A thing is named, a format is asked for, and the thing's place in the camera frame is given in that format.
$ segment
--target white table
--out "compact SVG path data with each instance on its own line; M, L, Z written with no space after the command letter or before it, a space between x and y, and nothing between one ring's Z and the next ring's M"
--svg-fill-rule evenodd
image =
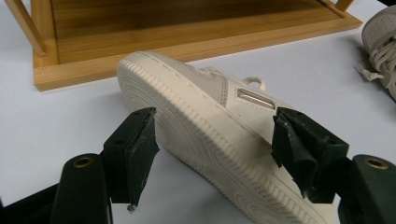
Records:
M368 21L384 7L355 0L348 12ZM57 183L69 159L99 153L130 111L115 78L37 91L32 49L3 1L0 27L0 197L8 205ZM396 163L395 101L354 69L368 58L361 28L191 64L261 77L269 93L348 142L349 158L370 154ZM125 204L113 209L116 224L251 223L165 150L155 158L138 209L131 215Z

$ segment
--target shoe sole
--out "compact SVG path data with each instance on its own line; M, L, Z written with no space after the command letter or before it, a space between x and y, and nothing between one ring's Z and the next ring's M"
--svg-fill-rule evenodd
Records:
M290 176L276 167L268 143L171 66L136 52L120 61L118 77L133 111L157 107L157 141L253 221L329 223L329 217L303 200ZM181 85L182 95L172 91ZM214 117L213 111L221 116Z

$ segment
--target shoe upper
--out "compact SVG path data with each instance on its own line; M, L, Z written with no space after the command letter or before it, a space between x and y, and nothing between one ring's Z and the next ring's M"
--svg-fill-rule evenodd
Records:
M289 105L269 96L264 91L247 85L233 75L225 74L213 67L196 69L191 65L181 63L153 53L161 61L172 64L187 81L199 87L214 101L224 106L229 112L245 123L249 128L262 136L268 143L272 142L274 121L273 115L278 106Z
M396 6L387 7L368 20L361 38L370 53L370 63L382 76L382 85L396 99Z

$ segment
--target clamp jaw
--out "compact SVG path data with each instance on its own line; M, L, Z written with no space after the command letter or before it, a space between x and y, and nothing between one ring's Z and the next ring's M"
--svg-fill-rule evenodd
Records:
M276 164L284 166L312 203L341 197L340 221L394 223L396 167L368 155L347 158L348 144L307 115L279 107L272 142Z
M149 107L132 113L107 139L100 155L69 160L59 184L7 207L0 204L0 222L110 224L111 203L128 203L132 212L159 151L155 111Z

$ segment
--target brass screw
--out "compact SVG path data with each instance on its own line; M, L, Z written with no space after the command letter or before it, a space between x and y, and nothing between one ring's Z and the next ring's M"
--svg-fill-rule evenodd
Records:
M374 159L374 158L367 158L366 164L368 164L369 166L371 166L375 169L386 170L389 168L389 166L386 162L379 160L379 159Z
M79 158L78 160L75 160L73 162L73 166L76 168L83 168L83 167L91 165L92 163L93 163L93 158L83 157L83 158Z

